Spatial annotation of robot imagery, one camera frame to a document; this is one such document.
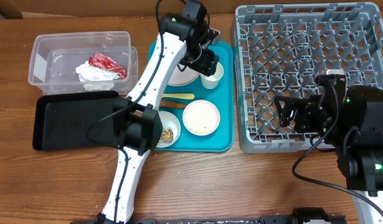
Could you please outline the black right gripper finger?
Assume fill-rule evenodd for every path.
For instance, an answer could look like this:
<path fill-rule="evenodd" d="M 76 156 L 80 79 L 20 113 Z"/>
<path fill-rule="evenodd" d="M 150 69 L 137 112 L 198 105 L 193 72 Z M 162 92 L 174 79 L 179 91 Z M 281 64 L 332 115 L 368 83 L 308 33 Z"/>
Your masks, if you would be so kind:
<path fill-rule="evenodd" d="M 277 108 L 285 107 L 286 105 L 296 104 L 296 105 L 307 105 L 308 100 L 304 98 L 295 98 L 291 96 L 276 96 L 274 98 L 274 103 Z"/>
<path fill-rule="evenodd" d="M 280 126 L 289 126 L 291 121 L 294 120 L 298 111 L 296 104 L 279 105 L 278 115 L 280 120 Z"/>

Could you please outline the white paper cup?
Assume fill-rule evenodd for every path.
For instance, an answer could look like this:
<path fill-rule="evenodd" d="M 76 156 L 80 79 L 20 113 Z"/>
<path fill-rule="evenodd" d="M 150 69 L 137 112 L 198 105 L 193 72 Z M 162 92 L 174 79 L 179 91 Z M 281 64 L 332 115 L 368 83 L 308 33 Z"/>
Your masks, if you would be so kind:
<path fill-rule="evenodd" d="M 221 78 L 224 75 L 224 68 L 223 66 L 218 62 L 216 66 L 215 73 L 210 76 L 205 76 L 203 74 L 200 74 L 201 82 L 204 88 L 206 89 L 214 89 L 219 84 Z"/>

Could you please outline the white bowl with rice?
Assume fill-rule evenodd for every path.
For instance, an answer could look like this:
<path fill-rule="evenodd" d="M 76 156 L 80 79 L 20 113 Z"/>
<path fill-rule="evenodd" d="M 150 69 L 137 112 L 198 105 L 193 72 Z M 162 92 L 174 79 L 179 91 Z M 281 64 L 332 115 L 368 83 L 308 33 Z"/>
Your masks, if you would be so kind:
<path fill-rule="evenodd" d="M 182 121 L 190 133 L 196 136 L 207 136 L 219 127 L 220 113 L 210 101 L 196 100 L 185 107 Z"/>

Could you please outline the small white bowl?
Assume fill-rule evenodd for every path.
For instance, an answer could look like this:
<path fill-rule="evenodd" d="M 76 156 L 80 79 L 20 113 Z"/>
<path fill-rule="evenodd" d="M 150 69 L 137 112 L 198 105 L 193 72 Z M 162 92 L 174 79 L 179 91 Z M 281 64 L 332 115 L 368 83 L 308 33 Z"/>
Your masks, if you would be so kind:
<path fill-rule="evenodd" d="M 164 148 L 174 144 L 177 141 L 181 133 L 181 126 L 177 117 L 170 112 L 160 111 L 159 117 L 161 119 L 163 129 L 170 129 L 173 131 L 173 134 L 174 134 L 174 139 L 172 142 L 162 142 L 162 141 L 158 142 L 157 147 Z"/>

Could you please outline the brown food chunk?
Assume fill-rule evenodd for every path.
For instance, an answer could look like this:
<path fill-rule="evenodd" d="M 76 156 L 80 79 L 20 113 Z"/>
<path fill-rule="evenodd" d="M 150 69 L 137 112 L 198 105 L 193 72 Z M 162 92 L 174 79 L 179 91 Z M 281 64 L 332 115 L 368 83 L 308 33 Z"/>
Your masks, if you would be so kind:
<path fill-rule="evenodd" d="M 174 139 L 173 131 L 170 129 L 163 129 L 160 137 L 160 141 L 162 142 L 172 142 Z"/>

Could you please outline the red wrapper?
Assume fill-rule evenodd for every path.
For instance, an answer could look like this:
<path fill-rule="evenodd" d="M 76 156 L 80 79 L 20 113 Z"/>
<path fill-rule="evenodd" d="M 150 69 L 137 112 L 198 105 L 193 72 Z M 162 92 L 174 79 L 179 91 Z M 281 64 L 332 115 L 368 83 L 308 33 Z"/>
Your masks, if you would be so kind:
<path fill-rule="evenodd" d="M 91 66 L 116 73 L 119 77 L 125 79 L 128 77 L 127 69 L 116 63 L 110 57 L 98 52 L 88 59 Z"/>

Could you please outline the white napkin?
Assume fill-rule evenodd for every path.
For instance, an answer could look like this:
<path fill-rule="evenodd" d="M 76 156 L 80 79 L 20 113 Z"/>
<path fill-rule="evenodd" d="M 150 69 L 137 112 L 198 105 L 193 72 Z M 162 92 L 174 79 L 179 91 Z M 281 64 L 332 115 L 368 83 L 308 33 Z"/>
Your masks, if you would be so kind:
<path fill-rule="evenodd" d="M 87 91 L 111 90 L 114 87 L 113 80 L 120 76 L 102 68 L 94 67 L 87 61 L 75 69 L 81 82 L 86 82 L 83 87 Z"/>

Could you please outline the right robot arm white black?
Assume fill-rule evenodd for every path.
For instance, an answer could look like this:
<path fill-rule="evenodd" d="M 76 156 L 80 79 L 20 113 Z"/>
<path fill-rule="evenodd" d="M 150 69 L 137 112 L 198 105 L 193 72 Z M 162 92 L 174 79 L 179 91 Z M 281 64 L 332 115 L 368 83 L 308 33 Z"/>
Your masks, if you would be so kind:
<path fill-rule="evenodd" d="M 318 134 L 312 149 L 321 142 L 334 146 L 346 186 L 298 174 L 296 168 L 306 154 L 293 164 L 292 174 L 352 195 L 361 223 L 383 223 L 383 90 L 327 83 L 322 95 L 277 96 L 275 104 L 281 126 L 294 121 L 296 132 Z"/>

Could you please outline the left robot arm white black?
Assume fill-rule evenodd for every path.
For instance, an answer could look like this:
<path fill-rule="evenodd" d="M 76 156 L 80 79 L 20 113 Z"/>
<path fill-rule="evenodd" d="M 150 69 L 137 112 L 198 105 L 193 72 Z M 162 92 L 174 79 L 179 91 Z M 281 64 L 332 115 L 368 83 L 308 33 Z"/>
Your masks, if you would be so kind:
<path fill-rule="evenodd" d="M 159 34 L 154 52 L 137 84 L 109 115 L 118 127 L 118 163 L 110 196 L 95 223 L 128 223 L 143 165 L 156 148 L 163 125 L 158 108 L 170 76 L 178 64 L 212 75 L 218 56 L 208 49 L 219 32 L 205 16 L 167 14 L 157 19 Z"/>

